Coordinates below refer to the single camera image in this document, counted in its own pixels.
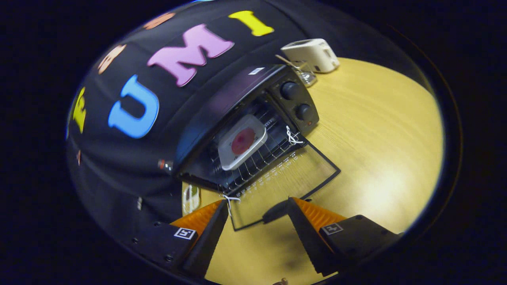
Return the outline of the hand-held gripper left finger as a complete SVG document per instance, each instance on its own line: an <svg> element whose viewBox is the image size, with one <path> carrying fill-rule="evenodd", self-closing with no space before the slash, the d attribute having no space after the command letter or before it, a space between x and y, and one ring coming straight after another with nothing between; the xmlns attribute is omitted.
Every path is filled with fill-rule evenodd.
<svg viewBox="0 0 507 285"><path fill-rule="evenodd" d="M205 277L228 218L225 199L171 223L154 222L131 240L131 249L172 274Z"/></svg>

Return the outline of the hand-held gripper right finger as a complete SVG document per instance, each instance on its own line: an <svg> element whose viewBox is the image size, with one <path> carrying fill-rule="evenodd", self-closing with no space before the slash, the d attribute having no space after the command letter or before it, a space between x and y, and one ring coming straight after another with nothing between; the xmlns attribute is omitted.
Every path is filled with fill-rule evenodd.
<svg viewBox="0 0 507 285"><path fill-rule="evenodd" d="M303 199L290 197L287 213L315 271L342 273L391 247L395 234L364 215L343 217Z"/></svg>

